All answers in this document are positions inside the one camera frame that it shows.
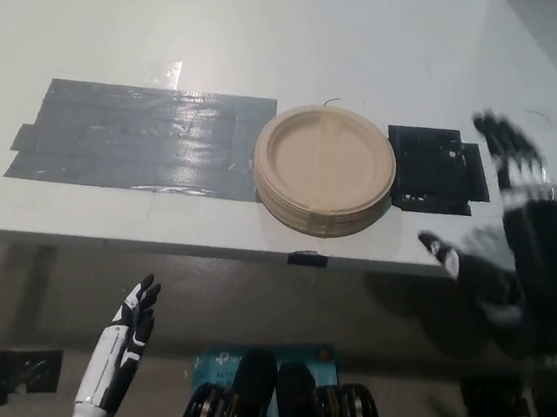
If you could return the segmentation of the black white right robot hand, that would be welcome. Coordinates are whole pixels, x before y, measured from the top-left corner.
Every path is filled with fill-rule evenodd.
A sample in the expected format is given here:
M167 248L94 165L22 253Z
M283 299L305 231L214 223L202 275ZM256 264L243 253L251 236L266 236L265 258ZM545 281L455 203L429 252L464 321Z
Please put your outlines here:
M428 230L418 239L488 320L527 325L532 355L557 365L557 183L538 148L505 116L483 111L473 125L495 166L514 269L464 252Z

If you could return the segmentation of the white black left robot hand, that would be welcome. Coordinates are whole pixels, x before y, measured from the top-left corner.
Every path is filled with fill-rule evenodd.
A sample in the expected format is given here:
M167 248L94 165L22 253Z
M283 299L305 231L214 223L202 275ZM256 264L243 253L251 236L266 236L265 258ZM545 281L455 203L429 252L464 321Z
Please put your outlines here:
M114 417L131 386L154 325L153 308L160 284L148 274L123 299L101 332L87 365L75 407Z

